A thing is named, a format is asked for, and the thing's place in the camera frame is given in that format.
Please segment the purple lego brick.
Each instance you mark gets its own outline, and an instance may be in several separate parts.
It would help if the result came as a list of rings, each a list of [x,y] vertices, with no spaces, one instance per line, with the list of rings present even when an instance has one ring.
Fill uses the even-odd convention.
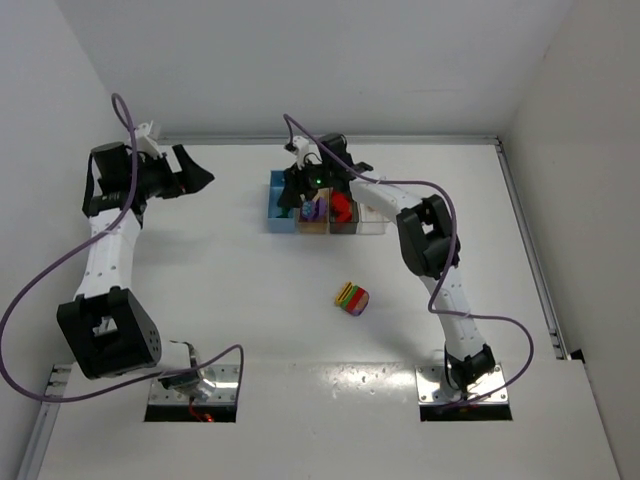
[[[304,221],[313,221],[317,217],[316,202],[305,201],[300,208],[300,218]]]

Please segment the purple green lego piece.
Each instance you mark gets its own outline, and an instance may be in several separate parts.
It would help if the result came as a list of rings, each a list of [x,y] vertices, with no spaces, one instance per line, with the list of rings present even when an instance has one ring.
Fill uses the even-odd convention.
[[[317,220],[317,221],[323,221],[325,219],[325,217],[326,217],[327,209],[328,209],[327,200],[324,197],[319,197],[315,201],[313,219]]]

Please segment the red arched lego brick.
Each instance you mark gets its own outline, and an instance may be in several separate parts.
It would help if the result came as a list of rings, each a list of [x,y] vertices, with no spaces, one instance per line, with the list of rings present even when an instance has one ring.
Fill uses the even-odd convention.
[[[352,200],[341,192],[331,194],[331,209],[336,215],[352,214]]]

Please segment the striped lego block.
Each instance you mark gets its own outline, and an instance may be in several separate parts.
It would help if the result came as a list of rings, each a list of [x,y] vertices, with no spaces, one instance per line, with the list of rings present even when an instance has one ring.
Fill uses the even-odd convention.
[[[354,284],[353,282],[346,282],[334,299],[334,304],[352,316],[360,316],[370,300],[369,293]]]

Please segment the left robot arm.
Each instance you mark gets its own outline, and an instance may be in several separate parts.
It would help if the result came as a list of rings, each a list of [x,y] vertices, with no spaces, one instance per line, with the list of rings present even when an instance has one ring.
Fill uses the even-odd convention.
[[[72,301],[59,305],[56,319],[89,379],[145,370],[171,376],[195,365],[193,347],[162,338],[134,295],[134,249],[149,200],[197,193],[214,176],[182,145],[172,148],[178,171],[155,147],[138,148],[134,154],[122,142],[104,144],[88,161],[82,211],[93,242],[81,284]]]

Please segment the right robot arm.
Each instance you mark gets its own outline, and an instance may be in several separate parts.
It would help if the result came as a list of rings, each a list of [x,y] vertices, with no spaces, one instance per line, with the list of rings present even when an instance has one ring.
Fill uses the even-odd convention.
[[[408,180],[386,179],[371,165],[354,162],[342,134],[311,140],[291,135],[285,150],[295,161],[283,171],[280,209],[301,211],[320,190],[330,189],[395,225],[405,266],[424,284],[430,295],[428,310],[443,329],[445,377],[452,389],[467,396],[468,387],[491,372],[496,361],[461,286],[457,216],[448,194],[432,184],[436,193],[419,197],[405,189]]]

